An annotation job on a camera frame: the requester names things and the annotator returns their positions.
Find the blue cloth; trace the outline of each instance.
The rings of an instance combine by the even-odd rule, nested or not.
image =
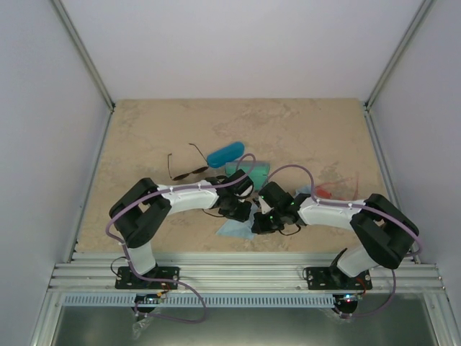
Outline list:
[[[223,226],[218,229],[216,234],[218,236],[233,236],[236,238],[243,238],[253,240],[255,234],[251,233],[251,226],[253,226],[254,214],[257,212],[258,207],[254,204],[251,206],[250,218],[245,222],[235,220],[227,220]]]
[[[297,188],[296,192],[295,192],[295,197],[298,196],[300,193],[309,193],[310,194],[310,184],[306,185],[306,186],[303,186],[303,187]]]

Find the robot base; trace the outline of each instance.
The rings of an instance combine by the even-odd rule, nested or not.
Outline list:
[[[145,278],[179,280],[179,267],[155,267]],[[153,283],[137,278],[130,267],[119,267],[115,288],[118,290],[177,290],[177,283]]]
[[[355,278],[342,275],[341,284],[338,284],[338,280],[334,280],[331,267],[307,267],[304,268],[303,275],[308,282],[309,290],[363,290],[363,285],[367,290],[373,288],[368,270],[361,272]]]

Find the sunglasses temple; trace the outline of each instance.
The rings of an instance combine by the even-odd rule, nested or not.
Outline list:
[[[168,174],[170,176],[170,179],[174,181],[173,177],[171,176],[171,172],[170,172],[170,156],[171,154],[168,154],[168,161],[166,163],[166,166],[168,167]]]
[[[194,147],[197,149],[197,151],[200,153],[200,155],[202,155],[202,158],[205,160],[205,162],[208,164],[207,159],[206,159],[205,156],[202,154],[202,152],[200,151],[199,147],[196,146],[196,145],[193,144],[193,143],[189,143],[189,145],[190,145],[190,146],[194,146]]]

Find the table surface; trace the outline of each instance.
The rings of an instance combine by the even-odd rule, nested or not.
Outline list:
[[[139,179],[179,185],[222,173],[208,169],[172,182],[166,165],[169,153],[171,173],[179,175],[204,164],[188,143],[207,155],[234,141],[242,141],[246,152],[259,161],[268,161],[271,170],[290,163],[309,168],[315,185],[332,198],[385,194],[356,99],[123,100],[112,115],[76,250],[121,251],[104,227],[109,209]],[[274,181],[288,192],[309,184],[307,174],[299,169],[281,171]],[[177,213],[162,223],[151,243],[157,252],[337,252],[358,243],[353,232],[327,226],[253,240],[215,234],[224,222],[201,210]],[[288,226],[285,231],[294,230]]]

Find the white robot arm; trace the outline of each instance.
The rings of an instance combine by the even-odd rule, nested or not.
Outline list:
[[[111,218],[147,194],[170,190],[145,201],[143,204],[148,206],[147,210],[142,211],[139,206],[132,208],[114,223],[125,240],[136,272],[142,275],[156,266],[151,239],[164,219],[171,214],[191,209],[219,208],[219,214],[226,218],[242,222],[248,220],[251,203],[245,201],[245,198],[253,190],[253,182],[248,177],[227,188],[212,188],[213,185],[237,180],[244,174],[239,170],[229,178],[226,176],[207,178],[195,183],[197,189],[193,190],[181,190],[181,185],[174,185],[174,189],[173,186],[156,185],[150,178],[143,178],[136,183],[112,206],[109,212]]]
[[[285,224],[296,224],[299,227],[333,226],[356,233],[361,244],[343,250],[329,268],[330,274],[336,276],[337,283],[355,278],[361,272],[378,265],[396,269],[413,244],[413,238],[403,229],[358,208],[358,205],[378,209],[419,235],[416,226],[391,202],[378,194],[372,194],[366,200],[328,200],[323,204],[312,199],[309,194],[292,197],[277,183],[270,182],[259,191],[259,203],[262,212],[255,214],[252,228],[256,234],[281,231]]]

